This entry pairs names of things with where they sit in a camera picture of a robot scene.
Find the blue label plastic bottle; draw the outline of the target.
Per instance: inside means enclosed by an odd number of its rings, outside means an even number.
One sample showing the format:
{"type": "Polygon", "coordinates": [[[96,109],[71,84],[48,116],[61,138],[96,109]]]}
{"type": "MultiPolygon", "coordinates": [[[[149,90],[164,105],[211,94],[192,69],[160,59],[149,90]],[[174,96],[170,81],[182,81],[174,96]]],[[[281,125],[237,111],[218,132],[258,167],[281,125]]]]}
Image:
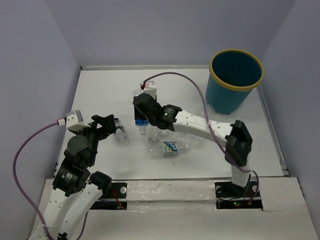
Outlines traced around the blue label plastic bottle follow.
{"type": "Polygon", "coordinates": [[[134,106],[134,121],[135,121],[135,125],[138,127],[139,134],[146,135],[147,126],[149,125],[149,122],[135,106],[134,106]]]}

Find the black label small bottle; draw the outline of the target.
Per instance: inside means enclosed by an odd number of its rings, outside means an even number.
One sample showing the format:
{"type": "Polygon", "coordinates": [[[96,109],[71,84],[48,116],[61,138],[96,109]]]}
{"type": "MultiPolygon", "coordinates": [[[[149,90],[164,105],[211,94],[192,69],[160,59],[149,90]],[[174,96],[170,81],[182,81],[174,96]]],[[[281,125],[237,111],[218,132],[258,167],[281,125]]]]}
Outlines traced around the black label small bottle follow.
{"type": "Polygon", "coordinates": [[[121,148],[128,146],[129,139],[122,122],[118,118],[115,118],[114,123],[115,123],[115,133],[114,133],[115,143],[121,148]]]}

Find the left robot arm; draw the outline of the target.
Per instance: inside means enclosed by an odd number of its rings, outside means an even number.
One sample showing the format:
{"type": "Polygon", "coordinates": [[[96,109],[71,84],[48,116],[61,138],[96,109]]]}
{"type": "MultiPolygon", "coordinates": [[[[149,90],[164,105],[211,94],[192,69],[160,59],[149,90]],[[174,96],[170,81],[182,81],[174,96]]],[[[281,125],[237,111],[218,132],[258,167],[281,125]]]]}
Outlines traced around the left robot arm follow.
{"type": "Polygon", "coordinates": [[[56,172],[52,190],[32,240],[70,240],[92,205],[110,194],[112,179],[102,172],[90,173],[99,141],[116,132],[115,117],[94,115],[85,123],[79,110],[58,121],[74,134],[67,143],[64,160],[56,172]]]}

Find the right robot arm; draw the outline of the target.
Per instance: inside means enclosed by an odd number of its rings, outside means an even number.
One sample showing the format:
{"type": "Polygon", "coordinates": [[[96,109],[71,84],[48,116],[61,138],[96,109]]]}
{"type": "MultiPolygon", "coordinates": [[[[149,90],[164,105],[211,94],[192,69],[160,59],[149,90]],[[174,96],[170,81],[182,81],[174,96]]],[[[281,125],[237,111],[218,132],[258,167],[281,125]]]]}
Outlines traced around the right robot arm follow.
{"type": "Polygon", "coordinates": [[[235,196],[242,196],[249,189],[249,155],[253,138],[246,125],[208,120],[174,105],[161,106],[151,95],[141,93],[133,97],[134,108],[148,122],[158,129],[195,135],[218,145],[224,159],[231,165],[230,190],[235,196]]]}

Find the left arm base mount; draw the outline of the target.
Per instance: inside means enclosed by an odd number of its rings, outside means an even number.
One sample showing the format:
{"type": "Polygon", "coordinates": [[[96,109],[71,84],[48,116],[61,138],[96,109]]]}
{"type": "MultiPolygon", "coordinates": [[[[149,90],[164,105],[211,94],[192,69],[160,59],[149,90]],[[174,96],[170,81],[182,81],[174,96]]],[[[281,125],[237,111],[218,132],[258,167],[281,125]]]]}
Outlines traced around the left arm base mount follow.
{"type": "Polygon", "coordinates": [[[90,210],[126,210],[128,184],[124,181],[114,182],[112,178],[96,171],[89,177],[89,183],[102,190],[102,196],[96,200],[90,210]]]}

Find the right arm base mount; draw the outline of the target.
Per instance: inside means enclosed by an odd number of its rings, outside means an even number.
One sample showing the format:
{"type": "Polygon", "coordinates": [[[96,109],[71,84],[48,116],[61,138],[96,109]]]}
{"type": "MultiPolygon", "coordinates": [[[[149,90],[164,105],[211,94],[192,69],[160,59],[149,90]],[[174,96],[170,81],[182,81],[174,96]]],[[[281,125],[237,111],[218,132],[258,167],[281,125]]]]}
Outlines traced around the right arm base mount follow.
{"type": "Polygon", "coordinates": [[[215,206],[218,210],[263,209],[261,194],[256,180],[249,180],[245,187],[231,181],[218,181],[215,187],[215,206]]]}

